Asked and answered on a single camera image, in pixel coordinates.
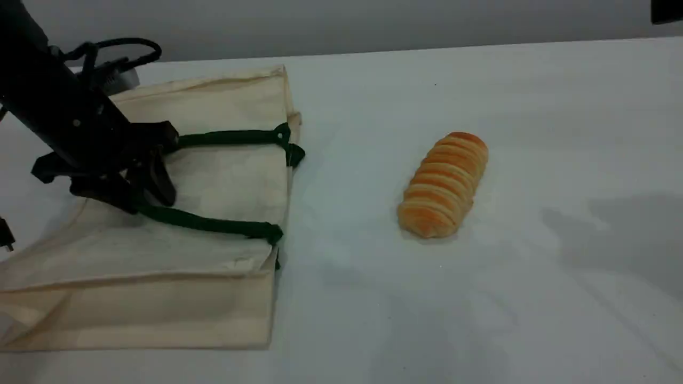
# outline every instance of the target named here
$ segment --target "bread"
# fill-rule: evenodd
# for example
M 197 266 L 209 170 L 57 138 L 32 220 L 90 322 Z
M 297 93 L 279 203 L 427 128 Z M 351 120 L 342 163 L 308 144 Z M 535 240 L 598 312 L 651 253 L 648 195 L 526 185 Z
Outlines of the bread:
M 437 141 L 403 193 L 400 227 L 423 238 L 455 233 L 472 208 L 487 161 L 486 144 L 470 133 Z

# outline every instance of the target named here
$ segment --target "green strap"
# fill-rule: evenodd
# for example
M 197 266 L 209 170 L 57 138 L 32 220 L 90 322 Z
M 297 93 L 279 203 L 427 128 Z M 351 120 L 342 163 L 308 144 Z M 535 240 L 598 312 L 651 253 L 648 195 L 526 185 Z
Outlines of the green strap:
M 248 238 L 263 238 L 270 245 L 277 244 L 283 235 L 282 229 L 276 224 L 259 221 L 209 219 L 175 208 L 153 206 L 144 199 L 138 199 L 136 208 L 142 215 L 161 223 L 205 232 L 241 234 Z
M 287 166 L 296 167 L 306 155 L 306 152 L 296 144 L 290 143 L 292 131 L 287 123 L 278 125 L 272 131 L 217 131 L 184 135 L 178 140 L 178 147 L 168 150 L 175 152 L 182 148 L 196 146 L 234 146 L 254 144 L 277 144 L 285 150 Z M 241 234 L 248 238 L 263 238 L 268 244 L 275 246 L 282 238 L 283 232 L 279 225 L 257 221 L 232 221 L 209 219 L 193 215 L 174 208 L 153 206 L 144 197 L 136 201 L 137 210 L 152 220 L 183 228 L 205 232 L 219 232 L 226 234 Z
M 272 131 L 216 131 L 183 135 L 178 146 L 169 152 L 182 148 L 200 146 L 245 146 L 255 144 L 276 144 L 285 150 L 288 167 L 296 168 L 306 156 L 306 152 L 298 145 L 290 143 L 292 131 L 287 123 L 278 125 Z

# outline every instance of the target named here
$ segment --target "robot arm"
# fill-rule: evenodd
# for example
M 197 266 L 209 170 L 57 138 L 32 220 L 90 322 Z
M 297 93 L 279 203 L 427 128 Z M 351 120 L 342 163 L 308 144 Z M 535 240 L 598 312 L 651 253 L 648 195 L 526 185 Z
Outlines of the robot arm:
M 36 160 L 35 177 L 49 183 L 68 176 L 72 194 L 130 214 L 137 213 L 135 199 L 144 191 L 173 205 L 176 190 L 162 155 L 177 145 L 178 132 L 169 122 L 129 122 L 105 92 L 116 88 L 122 74 L 158 59 L 159 45 L 124 38 L 87 42 L 65 54 L 48 45 L 20 0 L 0 1 L 0 39 L 6 57 L 0 60 L 0 104 L 54 151 Z M 154 51 L 95 65 L 100 49 L 120 44 L 144 44 Z M 65 62 L 82 56 L 83 70 L 75 74 Z M 0 246 L 11 246 L 14 239 L 5 228 L 0 225 Z

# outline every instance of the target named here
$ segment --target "bread roll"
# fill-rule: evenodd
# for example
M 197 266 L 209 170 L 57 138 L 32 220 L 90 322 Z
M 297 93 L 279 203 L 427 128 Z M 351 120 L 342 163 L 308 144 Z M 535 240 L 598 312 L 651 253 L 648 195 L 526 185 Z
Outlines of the bread roll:
M 423 238 L 446 237 L 472 208 L 488 148 L 470 133 L 453 132 L 422 160 L 398 206 L 401 228 Z

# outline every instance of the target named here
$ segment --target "white table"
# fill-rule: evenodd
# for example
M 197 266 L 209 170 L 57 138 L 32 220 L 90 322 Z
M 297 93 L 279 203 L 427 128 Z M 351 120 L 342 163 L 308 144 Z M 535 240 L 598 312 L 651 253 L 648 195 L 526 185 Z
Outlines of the white table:
M 152 64 L 144 84 L 284 63 L 308 156 L 269 351 L 0 355 L 0 381 L 681 383 L 683 38 Z M 457 236 L 395 207 L 433 143 L 490 161 Z M 0 123 L 0 215 L 24 247 L 68 181 Z

